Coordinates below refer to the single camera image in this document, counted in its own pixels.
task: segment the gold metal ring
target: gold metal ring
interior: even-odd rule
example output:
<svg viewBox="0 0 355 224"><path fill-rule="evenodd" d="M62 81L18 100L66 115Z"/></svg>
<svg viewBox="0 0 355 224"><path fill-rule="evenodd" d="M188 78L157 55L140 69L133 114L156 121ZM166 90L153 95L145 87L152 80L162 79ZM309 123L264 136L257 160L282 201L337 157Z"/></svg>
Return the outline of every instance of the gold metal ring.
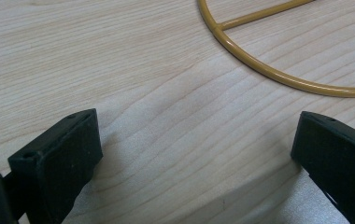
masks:
<svg viewBox="0 0 355 224"><path fill-rule="evenodd" d="M235 44L232 39L230 39L230 37L227 36L227 34L224 33L225 30L268 16L275 15L279 12L289 10L294 7L299 7L312 1L315 0L293 0L288 3L284 3L275 7L269 7L267 9L250 13L246 16L242 16L222 23L215 22L215 19L213 19L209 8L207 7L206 0L198 0L198 5L201 14L204 18L204 21L206 22L206 25L213 33L213 35L219 40L219 42L221 42L221 44L225 48L227 48L242 63L245 63L257 72L263 74L266 77L270 77L277 82L280 82L282 84L301 91L309 91L316 94L328 96L355 97L355 87L338 87L307 81L298 77L293 77L265 63L262 63L255 57L242 50L238 45Z"/></svg>

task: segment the wood grain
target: wood grain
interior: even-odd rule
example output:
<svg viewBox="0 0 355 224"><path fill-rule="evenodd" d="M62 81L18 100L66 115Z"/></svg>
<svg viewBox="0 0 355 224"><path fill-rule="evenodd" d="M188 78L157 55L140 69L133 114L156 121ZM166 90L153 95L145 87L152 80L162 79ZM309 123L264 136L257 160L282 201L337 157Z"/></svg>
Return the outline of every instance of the wood grain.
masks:
<svg viewBox="0 0 355 224"><path fill-rule="evenodd" d="M208 1L218 21L282 2ZM315 1L228 34L276 68L355 86L355 1ZM289 153L301 111L355 128L355 99L253 72L193 0L0 1L0 172L92 107L105 157L64 223L346 222Z"/></svg>

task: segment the gold wire frame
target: gold wire frame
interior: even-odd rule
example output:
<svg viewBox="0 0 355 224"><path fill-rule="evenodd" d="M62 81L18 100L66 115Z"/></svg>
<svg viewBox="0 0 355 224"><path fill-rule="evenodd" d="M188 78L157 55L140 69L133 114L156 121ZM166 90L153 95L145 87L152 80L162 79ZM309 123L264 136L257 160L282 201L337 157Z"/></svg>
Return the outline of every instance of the gold wire frame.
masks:
<svg viewBox="0 0 355 224"><path fill-rule="evenodd" d="M251 67L257 72L263 74L266 77L272 78L279 83L301 91L309 91L328 96L355 97L355 87L338 87L307 81L298 77L293 77L265 63L262 63L255 57L242 50L238 45L235 44L232 39L230 39L230 37L227 36L227 34L224 33L225 30L234 28L236 26L243 25L252 21L257 21L262 18L272 16L279 12L286 11L294 7L299 7L313 1L315 0L292 0L275 7L269 7L258 12L250 13L246 16L238 17L221 23L217 23L215 19L213 19L209 8L207 7L206 0L198 0L198 5L204 21L209 30L213 33L213 36L215 36L219 42L221 42L221 44L227 48L238 60L240 60L242 63L245 63L247 66Z"/></svg>

